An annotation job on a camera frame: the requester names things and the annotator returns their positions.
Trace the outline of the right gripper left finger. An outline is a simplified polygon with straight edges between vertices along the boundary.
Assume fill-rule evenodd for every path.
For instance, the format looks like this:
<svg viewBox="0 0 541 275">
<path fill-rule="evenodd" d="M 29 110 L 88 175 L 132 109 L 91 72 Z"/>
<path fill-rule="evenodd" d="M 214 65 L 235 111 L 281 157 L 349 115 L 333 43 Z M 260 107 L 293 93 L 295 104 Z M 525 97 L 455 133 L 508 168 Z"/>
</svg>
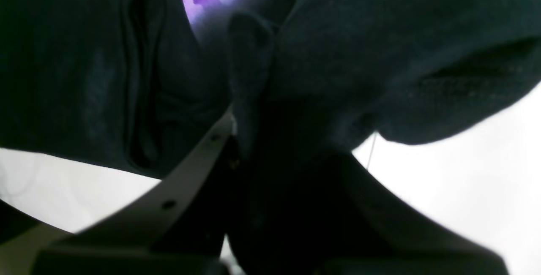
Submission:
<svg viewBox="0 0 541 275">
<path fill-rule="evenodd" d="M 232 111 L 146 194 L 73 234 L 7 204 L 2 275 L 228 275 L 225 235 Z"/>
</svg>

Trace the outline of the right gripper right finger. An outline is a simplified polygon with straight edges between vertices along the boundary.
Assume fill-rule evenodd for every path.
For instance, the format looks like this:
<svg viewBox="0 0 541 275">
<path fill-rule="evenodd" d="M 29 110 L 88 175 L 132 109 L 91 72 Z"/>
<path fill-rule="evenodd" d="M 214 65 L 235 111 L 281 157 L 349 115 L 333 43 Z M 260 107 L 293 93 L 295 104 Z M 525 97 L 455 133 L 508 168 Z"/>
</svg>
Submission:
<svg viewBox="0 0 541 275">
<path fill-rule="evenodd" d="M 366 254 L 326 261 L 327 275 L 507 275 L 504 260 L 432 221 L 381 185 L 351 154 L 334 155 L 330 171 L 376 243 Z"/>
</svg>

